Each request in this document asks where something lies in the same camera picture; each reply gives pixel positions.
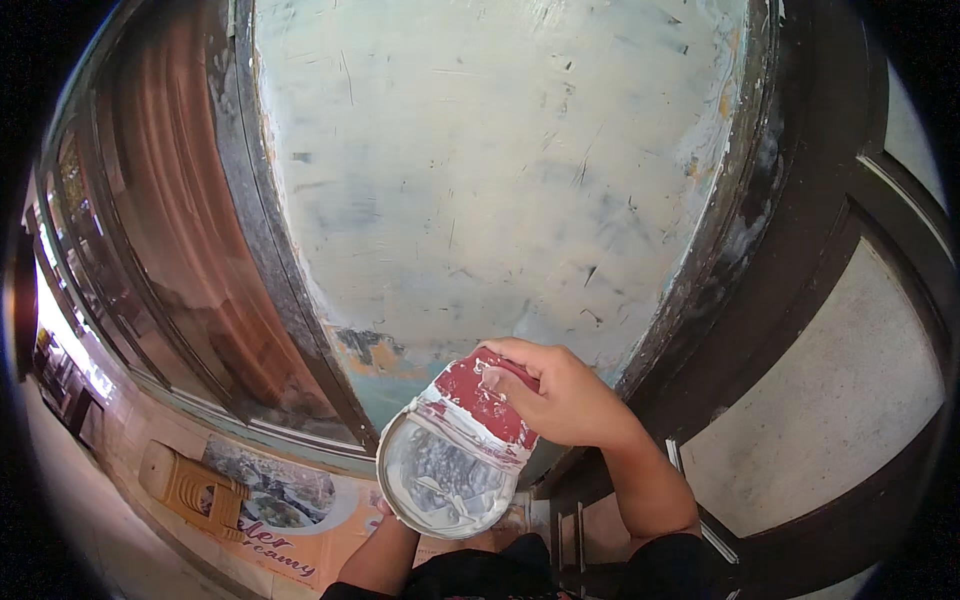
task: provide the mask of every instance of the wall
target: wall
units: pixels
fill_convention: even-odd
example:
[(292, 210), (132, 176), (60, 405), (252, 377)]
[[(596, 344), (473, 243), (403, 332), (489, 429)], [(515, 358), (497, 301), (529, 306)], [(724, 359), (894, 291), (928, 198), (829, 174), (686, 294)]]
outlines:
[(377, 427), (491, 336), (615, 382), (723, 166), (745, 6), (255, 3), (281, 208)]

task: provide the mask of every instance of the food poster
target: food poster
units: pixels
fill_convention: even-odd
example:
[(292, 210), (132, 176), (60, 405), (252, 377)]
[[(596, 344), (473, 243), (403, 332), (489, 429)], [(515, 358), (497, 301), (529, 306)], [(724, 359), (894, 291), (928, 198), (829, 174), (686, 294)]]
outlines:
[(376, 482), (334, 475), (211, 437), (202, 462), (246, 484), (242, 542), (218, 540), (228, 552), (316, 591), (380, 522)]

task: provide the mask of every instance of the person's right hand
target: person's right hand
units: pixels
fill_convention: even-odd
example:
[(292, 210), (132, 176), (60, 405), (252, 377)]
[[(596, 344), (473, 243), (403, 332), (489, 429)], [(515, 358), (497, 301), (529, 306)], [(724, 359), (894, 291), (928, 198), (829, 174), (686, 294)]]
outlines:
[(541, 346), (518, 338), (480, 343), (540, 380), (540, 393), (512, 372), (483, 371), (484, 385), (502, 394), (527, 425), (546, 440), (601, 448), (636, 437), (639, 421), (607, 384), (564, 346)]

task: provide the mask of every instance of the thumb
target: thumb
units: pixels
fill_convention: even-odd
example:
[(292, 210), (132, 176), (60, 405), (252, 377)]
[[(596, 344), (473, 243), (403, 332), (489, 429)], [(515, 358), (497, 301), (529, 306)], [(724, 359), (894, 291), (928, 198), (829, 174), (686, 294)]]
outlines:
[(506, 397), (510, 405), (525, 420), (526, 415), (543, 401), (542, 396), (528, 388), (519, 377), (506, 369), (487, 367), (482, 377), (484, 387)]

